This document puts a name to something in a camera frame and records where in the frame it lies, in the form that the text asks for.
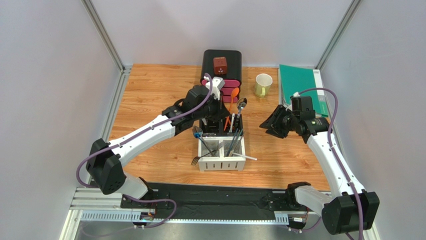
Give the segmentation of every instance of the green binder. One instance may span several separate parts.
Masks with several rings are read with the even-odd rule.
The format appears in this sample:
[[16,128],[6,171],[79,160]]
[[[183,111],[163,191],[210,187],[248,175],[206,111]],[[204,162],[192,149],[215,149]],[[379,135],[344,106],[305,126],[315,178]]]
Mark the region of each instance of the green binder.
[[[290,96],[310,88],[323,88],[320,70],[287,65],[279,65],[278,80],[281,82],[283,104],[291,104]],[[313,109],[323,117],[329,116],[326,95],[323,90],[309,91],[303,94],[312,98]]]

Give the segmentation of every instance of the yellow mug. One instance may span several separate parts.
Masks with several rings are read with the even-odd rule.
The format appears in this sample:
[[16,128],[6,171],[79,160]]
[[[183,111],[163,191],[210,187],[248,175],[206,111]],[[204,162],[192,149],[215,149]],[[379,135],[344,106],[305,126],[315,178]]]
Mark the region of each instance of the yellow mug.
[[254,85],[254,94],[259,98],[264,98],[272,85],[272,77],[266,73],[261,73],[256,77]]

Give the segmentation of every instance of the spoon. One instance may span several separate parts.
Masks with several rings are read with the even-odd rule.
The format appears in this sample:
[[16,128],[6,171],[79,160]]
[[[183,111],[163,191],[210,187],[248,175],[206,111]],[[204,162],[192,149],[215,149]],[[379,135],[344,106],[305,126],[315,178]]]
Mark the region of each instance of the spoon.
[[216,153],[219,152],[219,149],[223,148],[225,146],[225,141],[221,141],[217,146],[216,150],[214,150],[214,155],[216,156]]
[[238,109],[238,116],[237,116],[237,118],[239,118],[239,117],[240,117],[240,115],[241,115],[241,111],[242,111],[242,110],[246,107],[246,105],[247,105],[247,98],[245,98],[245,97],[240,98],[236,104],[237,104],[237,105],[236,105],[236,108]]
[[[234,99],[237,97],[237,95],[240,93],[240,89],[238,87],[234,88],[231,92],[231,104],[229,105],[229,109],[228,111],[231,112],[232,109],[232,104],[234,103]],[[223,131],[225,131],[227,129],[228,123],[231,124],[230,121],[230,116],[226,117],[226,122],[225,122],[225,128],[223,129]]]
[[235,127],[238,127],[238,124],[240,122],[241,111],[247,106],[247,98],[240,98],[236,104],[236,108],[238,109],[238,115],[236,116]]

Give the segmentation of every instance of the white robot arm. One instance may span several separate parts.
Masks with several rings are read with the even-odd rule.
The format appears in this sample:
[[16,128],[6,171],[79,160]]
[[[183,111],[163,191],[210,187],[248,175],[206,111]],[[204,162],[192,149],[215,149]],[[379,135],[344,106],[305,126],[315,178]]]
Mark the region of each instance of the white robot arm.
[[[123,167],[153,145],[191,128],[197,120],[218,121],[229,116],[224,103],[219,101],[224,84],[222,78],[214,77],[205,86],[194,86],[186,98],[166,108],[147,125],[110,142],[96,140],[90,150],[93,157],[88,158],[86,169],[102,193],[121,193],[135,199],[144,197],[150,190],[146,182],[126,173]],[[109,146],[115,147],[100,153]]]
[[315,190],[307,182],[297,182],[287,187],[287,203],[295,208],[306,206],[322,216],[326,229],[333,235],[357,231],[360,216],[362,229],[370,229],[379,207],[379,197],[375,192],[367,192],[352,173],[334,134],[329,131],[328,120],[324,117],[316,118],[312,98],[293,96],[291,105],[292,110],[279,105],[260,127],[278,138],[287,137],[290,131],[298,133],[318,159],[330,186],[331,196]]

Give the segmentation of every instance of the wood grain surface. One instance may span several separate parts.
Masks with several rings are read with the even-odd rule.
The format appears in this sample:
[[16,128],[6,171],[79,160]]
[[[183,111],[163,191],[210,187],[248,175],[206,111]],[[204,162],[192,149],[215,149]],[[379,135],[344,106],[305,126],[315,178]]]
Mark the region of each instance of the wood grain surface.
[[[273,78],[265,98],[254,95],[256,76],[261,73]],[[243,171],[200,172],[198,166],[191,166],[198,151],[198,141],[191,130],[156,144],[134,158],[124,170],[148,182],[262,188],[286,188],[290,183],[309,182],[317,190],[329,191],[320,164],[301,137],[291,133],[280,139],[259,128],[278,105],[277,74],[277,68],[243,68],[240,97],[248,101],[242,111],[245,149],[247,155],[258,158],[247,160]],[[200,76],[200,66],[133,65],[110,139],[152,121],[175,101],[184,98],[194,85],[200,84]]]

